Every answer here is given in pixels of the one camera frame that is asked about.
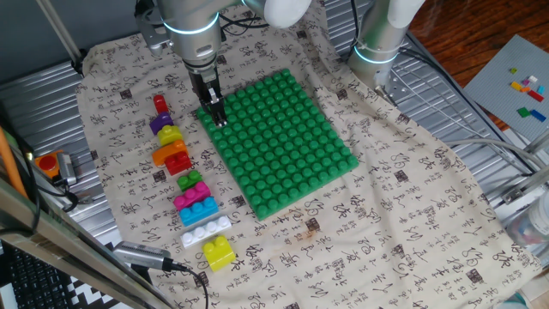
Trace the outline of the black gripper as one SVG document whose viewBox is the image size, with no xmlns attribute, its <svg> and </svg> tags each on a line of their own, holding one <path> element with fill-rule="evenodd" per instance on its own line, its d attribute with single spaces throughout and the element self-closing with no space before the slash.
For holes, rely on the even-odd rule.
<svg viewBox="0 0 549 309">
<path fill-rule="evenodd" d="M 217 127 L 227 124 L 224 98 L 220 94 L 220 81 L 217 68 L 190 68 L 189 75 L 193 91 L 201 102 L 202 109 L 211 117 Z"/>
</svg>

